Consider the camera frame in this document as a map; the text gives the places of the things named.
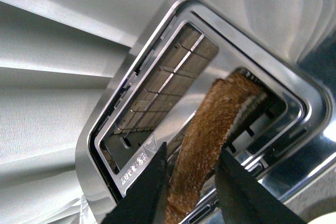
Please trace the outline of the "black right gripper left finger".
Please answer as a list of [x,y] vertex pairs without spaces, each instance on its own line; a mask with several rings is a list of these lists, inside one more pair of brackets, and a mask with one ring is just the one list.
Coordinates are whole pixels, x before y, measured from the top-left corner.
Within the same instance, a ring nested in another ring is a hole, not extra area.
[[102,223],[165,223],[167,148],[163,143],[148,166]]

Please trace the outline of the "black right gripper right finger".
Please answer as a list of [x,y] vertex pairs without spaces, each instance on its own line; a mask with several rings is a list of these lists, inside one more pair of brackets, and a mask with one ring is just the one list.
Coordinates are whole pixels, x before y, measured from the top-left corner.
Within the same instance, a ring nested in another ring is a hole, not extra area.
[[224,223],[305,223],[223,148],[215,185]]

